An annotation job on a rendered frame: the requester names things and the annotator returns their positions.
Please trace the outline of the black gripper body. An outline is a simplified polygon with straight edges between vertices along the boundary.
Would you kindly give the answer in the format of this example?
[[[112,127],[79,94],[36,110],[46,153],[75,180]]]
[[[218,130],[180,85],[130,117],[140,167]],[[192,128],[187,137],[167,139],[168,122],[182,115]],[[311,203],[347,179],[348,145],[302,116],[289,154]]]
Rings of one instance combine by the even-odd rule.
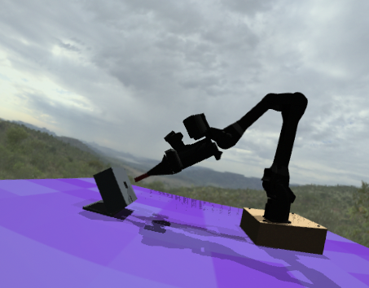
[[[165,154],[167,156],[169,166],[174,174],[201,161],[194,144],[187,145],[187,148],[180,152],[174,149],[169,149],[165,151]]]

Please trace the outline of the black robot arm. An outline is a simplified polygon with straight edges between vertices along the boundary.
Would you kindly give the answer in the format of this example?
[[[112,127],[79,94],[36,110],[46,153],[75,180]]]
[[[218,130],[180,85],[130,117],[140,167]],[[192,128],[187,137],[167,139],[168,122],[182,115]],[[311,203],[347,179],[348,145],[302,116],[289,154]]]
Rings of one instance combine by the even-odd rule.
[[[288,223],[290,205],[296,196],[289,188],[288,165],[292,154],[293,143],[297,134],[297,126],[300,118],[305,113],[308,99],[300,92],[273,94],[268,93],[255,107],[253,107],[242,119],[236,121],[224,129],[209,127],[205,114],[196,114],[187,117],[183,123],[190,138],[198,140],[193,143],[197,149],[200,160],[203,161],[214,156],[220,160],[223,152],[217,145],[226,150],[233,147],[244,135],[244,131],[266,113],[269,109],[281,111],[283,126],[279,135],[279,144],[275,153],[275,158],[270,168],[264,169],[261,179],[262,187],[265,189],[267,203],[265,205],[264,216],[271,222]],[[187,148],[182,141],[183,135],[170,132],[164,139],[178,152]],[[215,142],[212,142],[212,140]],[[216,145],[217,143],[217,145]]]

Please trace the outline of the dark red peg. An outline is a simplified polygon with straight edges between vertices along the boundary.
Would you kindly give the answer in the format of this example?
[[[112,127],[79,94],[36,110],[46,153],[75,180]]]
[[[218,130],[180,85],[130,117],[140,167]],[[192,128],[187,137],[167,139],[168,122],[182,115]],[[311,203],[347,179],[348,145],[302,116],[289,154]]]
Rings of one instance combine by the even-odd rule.
[[[141,176],[135,177],[134,180],[135,180],[135,182],[137,182],[137,181],[140,181],[140,180],[142,180],[142,179],[144,179],[146,177],[148,177],[147,173],[146,174],[143,174]]]

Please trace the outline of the grey sloped panel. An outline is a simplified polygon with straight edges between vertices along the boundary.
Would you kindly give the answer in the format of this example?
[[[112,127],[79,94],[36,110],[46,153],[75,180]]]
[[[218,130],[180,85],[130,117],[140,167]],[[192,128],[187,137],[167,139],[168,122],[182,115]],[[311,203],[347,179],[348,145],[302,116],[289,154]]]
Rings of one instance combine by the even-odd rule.
[[[83,206],[84,210],[113,217],[138,199],[125,168],[108,168],[98,172],[94,175],[94,181],[102,199]]]

